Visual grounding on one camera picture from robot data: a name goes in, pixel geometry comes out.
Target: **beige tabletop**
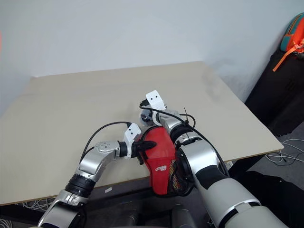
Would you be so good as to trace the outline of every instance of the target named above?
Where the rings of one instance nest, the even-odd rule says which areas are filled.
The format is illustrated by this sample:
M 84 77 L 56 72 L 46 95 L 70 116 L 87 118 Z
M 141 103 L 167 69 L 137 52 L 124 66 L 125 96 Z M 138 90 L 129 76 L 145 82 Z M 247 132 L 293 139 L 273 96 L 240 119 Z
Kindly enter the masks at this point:
M 0 204 L 58 194 L 92 133 L 114 121 L 139 124 L 139 102 L 152 90 L 169 109 L 185 107 L 225 161 L 283 148 L 203 62 L 33 78 L 0 119 Z M 124 131 L 111 126 L 92 145 Z M 137 159 L 118 159 L 96 186 L 147 176 Z

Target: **silver robot arm segment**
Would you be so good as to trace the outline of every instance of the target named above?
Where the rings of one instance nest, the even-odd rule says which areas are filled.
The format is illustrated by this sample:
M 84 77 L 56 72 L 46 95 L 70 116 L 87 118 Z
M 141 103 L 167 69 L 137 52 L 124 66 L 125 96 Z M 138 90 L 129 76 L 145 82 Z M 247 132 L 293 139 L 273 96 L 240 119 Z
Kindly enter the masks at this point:
M 80 175 L 97 182 L 106 166 L 119 157 L 121 149 L 119 144 L 118 141 L 97 143 L 94 149 L 80 162 L 75 171 L 75 175 Z
M 142 104 L 144 103 L 146 107 L 157 109 L 148 99 Z M 182 119 L 177 111 L 159 110 Z M 219 170 L 217 153 L 207 141 L 173 116 L 164 113 L 155 116 L 156 123 L 160 123 L 167 130 L 175 144 L 178 172 L 195 182 L 216 227 L 286 227 L 268 208 L 261 206 L 259 200 L 239 182 Z

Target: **red bag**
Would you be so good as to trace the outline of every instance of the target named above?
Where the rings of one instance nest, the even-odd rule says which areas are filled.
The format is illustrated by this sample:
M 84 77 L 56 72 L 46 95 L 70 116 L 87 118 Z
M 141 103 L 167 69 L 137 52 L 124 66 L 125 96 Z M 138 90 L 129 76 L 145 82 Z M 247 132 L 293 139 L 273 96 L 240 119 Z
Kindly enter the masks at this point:
M 175 159 L 175 147 L 166 129 L 157 127 L 145 137 L 145 141 L 154 141 L 157 145 L 145 151 L 145 163 L 150 170 L 150 183 L 158 195 L 168 192 L 171 161 Z

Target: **metal bracket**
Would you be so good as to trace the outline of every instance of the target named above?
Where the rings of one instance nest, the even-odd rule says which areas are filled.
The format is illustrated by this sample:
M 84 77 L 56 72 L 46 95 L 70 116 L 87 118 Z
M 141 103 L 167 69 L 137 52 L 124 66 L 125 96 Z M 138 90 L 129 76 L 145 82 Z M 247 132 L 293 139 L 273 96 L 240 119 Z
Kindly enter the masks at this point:
M 159 95 L 159 93 L 156 90 L 153 90 L 152 92 L 146 94 L 146 99 L 149 102 L 151 108 L 157 109 L 157 110 L 165 110 L 166 106 Z M 152 111 L 152 120 L 153 123 L 155 123 L 158 126 L 161 126 L 161 123 L 156 120 L 156 111 Z
M 91 179 L 99 180 L 106 166 L 119 156 L 118 141 L 103 141 L 96 144 L 80 162 L 75 174 Z
M 132 154 L 132 144 L 135 141 L 136 136 L 141 134 L 141 129 L 137 124 L 132 123 L 130 127 L 125 131 L 123 141 L 127 144 L 128 154 L 125 156 L 125 159 L 131 158 Z

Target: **black bag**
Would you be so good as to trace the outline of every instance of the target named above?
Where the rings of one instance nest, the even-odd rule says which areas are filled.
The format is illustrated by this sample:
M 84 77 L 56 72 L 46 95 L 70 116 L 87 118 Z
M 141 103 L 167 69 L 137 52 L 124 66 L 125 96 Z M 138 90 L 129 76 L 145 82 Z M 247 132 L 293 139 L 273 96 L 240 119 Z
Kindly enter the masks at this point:
M 245 105 L 274 135 L 291 133 L 304 121 L 304 61 L 294 54 L 273 68 L 284 52 L 270 58 Z
M 290 228 L 304 227 L 304 191 L 280 177 L 247 171 L 239 181 L 263 206 L 268 207 Z

